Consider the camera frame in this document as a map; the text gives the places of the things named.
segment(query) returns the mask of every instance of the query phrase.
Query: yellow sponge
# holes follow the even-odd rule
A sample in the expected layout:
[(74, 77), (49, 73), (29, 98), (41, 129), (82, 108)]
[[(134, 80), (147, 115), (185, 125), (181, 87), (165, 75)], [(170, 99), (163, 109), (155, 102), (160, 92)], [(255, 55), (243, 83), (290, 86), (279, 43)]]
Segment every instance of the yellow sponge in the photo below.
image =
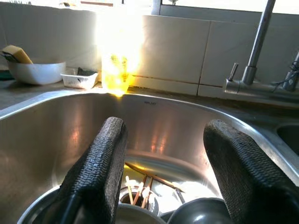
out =
[(2, 50), (2, 52), (4, 54), (12, 55), (19, 63), (32, 64), (32, 61), (22, 48), (13, 45), (8, 45)]

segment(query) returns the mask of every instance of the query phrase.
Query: stainless steel sink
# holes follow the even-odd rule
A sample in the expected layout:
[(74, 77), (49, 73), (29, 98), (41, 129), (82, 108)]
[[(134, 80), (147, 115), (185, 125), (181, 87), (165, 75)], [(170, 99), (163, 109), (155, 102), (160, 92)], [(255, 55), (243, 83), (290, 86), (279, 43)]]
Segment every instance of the stainless steel sink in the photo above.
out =
[(278, 135), (282, 140), (299, 156), (299, 126), (287, 125), (282, 126), (277, 130)]
[[(221, 197), (203, 145), (206, 123), (222, 119), (258, 144), (266, 139), (245, 120), (207, 105), (141, 95), (45, 93), (0, 112), (0, 223), (17, 222), (39, 196), (57, 187), (110, 116), (128, 127), (126, 161), (176, 182), (187, 200)], [(273, 148), (268, 141), (261, 146)], [(128, 168), (125, 175), (142, 178)], [(158, 196), (173, 194), (158, 183), (153, 187)]]

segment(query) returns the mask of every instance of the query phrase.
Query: drain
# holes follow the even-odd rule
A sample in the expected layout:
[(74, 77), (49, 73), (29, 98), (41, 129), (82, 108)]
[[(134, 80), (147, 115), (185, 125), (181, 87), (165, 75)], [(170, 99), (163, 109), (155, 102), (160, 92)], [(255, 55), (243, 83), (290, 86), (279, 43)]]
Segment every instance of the drain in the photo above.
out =
[[(131, 186), (131, 190), (132, 190), (132, 196), (134, 199), (138, 192), (138, 186)], [(159, 213), (159, 205), (158, 205), (158, 201), (157, 201), (156, 197), (157, 197), (156, 194), (154, 192), (150, 191), (149, 200), (148, 200), (147, 204), (145, 205), (145, 209), (147, 209), (148, 211), (152, 212), (154, 215), (157, 216)], [(127, 187), (124, 187), (120, 190), (119, 199), (120, 199), (120, 203), (130, 204), (129, 192), (128, 192)], [(141, 194), (136, 202), (136, 206), (141, 207), (142, 202), (143, 202), (143, 196)]]

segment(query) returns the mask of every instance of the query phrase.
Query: faucet handle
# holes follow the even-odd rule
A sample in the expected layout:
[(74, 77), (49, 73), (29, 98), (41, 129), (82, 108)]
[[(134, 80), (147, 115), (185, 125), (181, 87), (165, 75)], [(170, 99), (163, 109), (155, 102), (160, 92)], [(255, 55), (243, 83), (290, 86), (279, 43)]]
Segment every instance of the faucet handle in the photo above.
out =
[(233, 68), (232, 68), (232, 71), (230, 72), (230, 76), (229, 76), (229, 78), (228, 78), (228, 80), (229, 81), (232, 81), (233, 80), (233, 78), (234, 78), (234, 76), (235, 76), (235, 72), (237, 71), (237, 68), (238, 68), (238, 66), (239, 66), (239, 63), (234, 63), (234, 66), (233, 66)]

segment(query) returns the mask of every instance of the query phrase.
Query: small white container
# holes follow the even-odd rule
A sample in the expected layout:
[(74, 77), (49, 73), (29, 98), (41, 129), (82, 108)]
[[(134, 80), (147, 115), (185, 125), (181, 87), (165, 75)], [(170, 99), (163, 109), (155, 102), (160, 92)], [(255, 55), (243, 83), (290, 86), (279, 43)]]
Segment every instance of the small white container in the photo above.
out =
[(65, 70), (65, 62), (62, 63), (35, 63), (22, 64), (7, 62), (10, 74), (23, 83), (33, 85), (47, 85), (61, 81), (61, 73)]
[(61, 73), (64, 86), (89, 90), (98, 82), (98, 73), (91, 76), (78, 76), (76, 69), (67, 69)]

